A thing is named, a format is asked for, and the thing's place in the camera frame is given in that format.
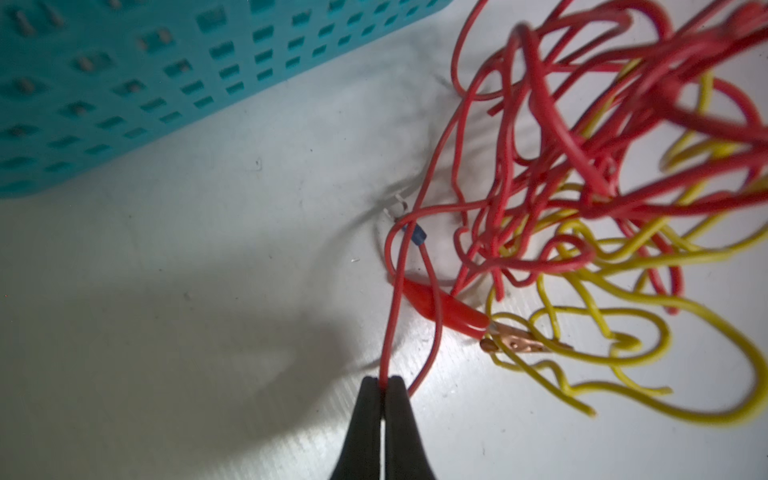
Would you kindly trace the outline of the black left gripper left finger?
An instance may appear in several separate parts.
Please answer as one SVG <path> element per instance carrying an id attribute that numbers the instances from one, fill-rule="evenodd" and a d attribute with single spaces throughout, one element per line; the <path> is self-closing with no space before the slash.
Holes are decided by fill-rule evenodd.
<path id="1" fill-rule="evenodd" d="M 331 480 L 378 480 L 383 396 L 378 379 L 364 377 Z"/>

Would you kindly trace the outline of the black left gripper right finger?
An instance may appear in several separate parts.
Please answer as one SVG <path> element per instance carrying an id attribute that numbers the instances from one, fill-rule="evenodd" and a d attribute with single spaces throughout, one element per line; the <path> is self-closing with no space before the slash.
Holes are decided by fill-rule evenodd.
<path id="1" fill-rule="evenodd" d="M 404 380 L 390 377 L 384 393 L 385 478 L 435 480 Z"/>

